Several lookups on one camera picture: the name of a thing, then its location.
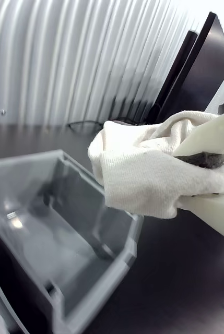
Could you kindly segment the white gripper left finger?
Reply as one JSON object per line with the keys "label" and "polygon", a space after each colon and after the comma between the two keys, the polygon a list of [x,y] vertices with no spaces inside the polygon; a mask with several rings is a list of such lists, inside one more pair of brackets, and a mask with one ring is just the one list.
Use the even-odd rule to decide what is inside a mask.
{"label": "white gripper left finger", "polygon": [[224,114],[196,127],[175,149],[177,159],[206,169],[224,165]]}

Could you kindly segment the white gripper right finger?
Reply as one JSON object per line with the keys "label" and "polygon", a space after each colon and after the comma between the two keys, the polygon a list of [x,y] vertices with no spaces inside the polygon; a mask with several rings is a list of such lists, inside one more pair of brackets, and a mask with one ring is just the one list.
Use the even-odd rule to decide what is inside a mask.
{"label": "white gripper right finger", "polygon": [[182,196],[178,203],[224,236],[224,195]]}

